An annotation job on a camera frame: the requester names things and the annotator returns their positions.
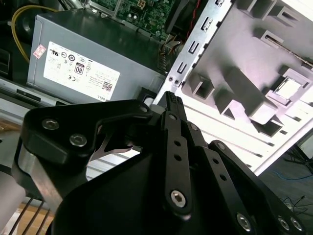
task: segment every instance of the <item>wooden surface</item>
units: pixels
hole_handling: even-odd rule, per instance
[[[21,204],[19,207],[19,212],[22,212],[23,208],[25,207],[25,204]],[[25,212],[25,214],[23,215],[18,229],[17,229],[17,235],[21,235],[24,231],[24,229],[27,227],[27,224],[29,223],[29,221],[31,220],[31,218],[34,216],[35,212],[36,212],[37,208],[33,207],[33,206],[29,206],[27,208],[27,211]],[[38,231],[44,217],[45,214],[47,213],[47,210],[40,210],[39,214],[37,215],[35,221],[32,223],[31,227],[29,228],[27,234],[28,235],[35,235],[36,232]],[[53,220],[53,214],[50,214],[45,222],[45,225],[42,229],[42,231],[40,232],[40,235],[45,235],[51,221]]]

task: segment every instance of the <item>metal rod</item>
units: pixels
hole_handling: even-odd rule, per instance
[[[310,63],[309,61],[303,59],[301,56],[297,55],[296,53],[292,52],[291,50],[289,50],[288,48],[284,47],[283,45],[281,45],[278,41],[276,41],[275,39],[273,39],[270,36],[266,36],[265,39],[269,40],[271,43],[275,44],[276,46],[278,46],[279,48],[283,49],[284,51],[288,52],[289,54],[293,55],[295,58],[301,60],[303,63],[311,66],[313,68],[313,64]]]
[[[36,232],[36,235],[40,235],[40,232],[41,232],[41,230],[43,229],[43,227],[44,227],[44,225],[45,225],[45,222],[46,222],[46,220],[48,219],[49,214],[50,214],[50,209],[49,209],[49,210],[47,211],[47,213],[45,214],[45,217],[44,217],[43,221],[41,222],[41,224],[40,224],[40,226],[39,226],[39,229],[38,229],[38,231]]]
[[[33,222],[35,221],[35,219],[36,219],[37,215],[39,214],[41,208],[43,207],[44,203],[45,203],[44,201],[41,202],[41,204],[39,205],[38,209],[36,210],[34,216],[31,218],[31,220],[29,221],[28,225],[24,229],[22,235],[26,235],[26,233],[28,232],[30,226],[33,224]]]
[[[15,221],[15,223],[14,223],[14,225],[13,225],[13,227],[12,227],[10,233],[9,233],[9,235],[12,235],[12,234],[13,234],[13,232],[15,231],[17,225],[19,224],[19,222],[20,222],[20,220],[22,219],[22,217],[23,217],[25,211],[27,210],[27,208],[29,207],[29,205],[30,205],[30,203],[32,202],[33,199],[34,199],[34,198],[32,197],[32,198],[30,198],[30,199],[28,200],[27,204],[25,205],[24,209],[22,210],[21,214],[19,215],[18,219]]]

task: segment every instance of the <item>yellow cable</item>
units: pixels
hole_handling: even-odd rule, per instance
[[[29,58],[27,57],[27,54],[25,52],[25,50],[23,49],[19,39],[18,39],[18,36],[16,34],[16,30],[15,30],[15,22],[17,20],[17,18],[19,17],[19,15],[21,13],[23,13],[24,11],[28,10],[28,9],[34,9],[34,8],[39,8],[39,9],[45,9],[45,10],[49,10],[49,11],[52,11],[52,12],[57,12],[57,10],[53,9],[53,8],[50,8],[50,7],[45,7],[45,6],[37,6],[37,5],[28,5],[28,6],[23,6],[21,7],[20,9],[18,9],[14,14],[13,14],[13,17],[12,17],[12,21],[11,21],[11,29],[12,29],[12,35],[13,35],[13,39],[19,49],[19,51],[21,52],[22,56],[24,57],[24,59],[29,62]]]

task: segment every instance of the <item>barcode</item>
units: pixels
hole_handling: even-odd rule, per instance
[[[104,89],[104,90],[110,92],[111,89],[112,89],[112,84],[111,84],[111,83],[108,83],[108,82],[104,82],[104,83],[103,83],[103,86],[102,86],[102,89]]]

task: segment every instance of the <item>red wire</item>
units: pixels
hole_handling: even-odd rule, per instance
[[[197,9],[199,8],[199,6],[200,6],[200,3],[201,3],[201,0],[198,0],[197,1],[197,5],[196,5],[196,8],[193,10],[193,12],[192,12],[192,20],[191,20],[191,22],[190,22],[190,28],[189,28],[189,31],[188,31],[188,33],[187,33],[187,38],[189,37],[189,34],[191,33],[191,30],[193,29],[193,24],[194,24],[194,20],[195,20],[195,18],[196,18],[196,13],[197,13]]]

